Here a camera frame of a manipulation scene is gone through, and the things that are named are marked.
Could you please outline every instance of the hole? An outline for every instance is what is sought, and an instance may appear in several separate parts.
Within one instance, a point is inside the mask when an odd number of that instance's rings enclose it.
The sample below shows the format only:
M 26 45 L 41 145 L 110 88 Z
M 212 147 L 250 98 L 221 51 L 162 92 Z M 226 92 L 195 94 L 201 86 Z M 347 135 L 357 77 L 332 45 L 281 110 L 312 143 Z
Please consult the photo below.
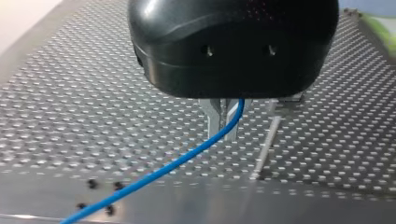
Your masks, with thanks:
M 89 179 L 87 185 L 89 189 L 97 189 L 99 184 L 95 179 Z
M 87 204 L 85 204 L 85 203 L 78 203 L 78 204 L 76 205 L 76 207 L 77 207 L 78 210 L 81 210 L 81 209 L 85 208 L 86 206 L 87 206 Z
M 120 181 L 114 183 L 114 190 L 120 190 L 123 188 L 124 188 L 124 185 Z
M 106 207 L 106 213 L 108 216 L 112 217 L 115 213 L 116 213 L 116 208 L 114 207 L 113 204 L 109 205 L 108 207 Z
M 212 57 L 214 54 L 214 50 L 209 45 L 204 45 L 201 47 L 201 52 L 206 55 L 206 57 Z
M 276 47 L 273 45 L 267 45 L 262 48 L 262 54 L 266 57 L 273 57 L 276 55 Z

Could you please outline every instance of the perforated metal surface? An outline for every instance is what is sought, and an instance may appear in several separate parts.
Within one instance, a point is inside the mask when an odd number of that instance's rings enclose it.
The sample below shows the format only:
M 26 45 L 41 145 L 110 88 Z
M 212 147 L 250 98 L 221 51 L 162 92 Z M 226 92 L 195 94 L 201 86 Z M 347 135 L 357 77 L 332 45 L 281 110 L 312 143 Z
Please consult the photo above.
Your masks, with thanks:
M 144 78 L 125 10 L 125 0 L 86 1 L 1 88 L 2 170 L 141 176 L 205 140 L 198 102 Z M 281 106 L 263 176 L 392 190 L 394 70 L 345 16 L 322 70 L 302 104 Z M 269 126 L 266 105 L 253 102 L 237 142 L 221 141 L 174 174 L 248 177 Z

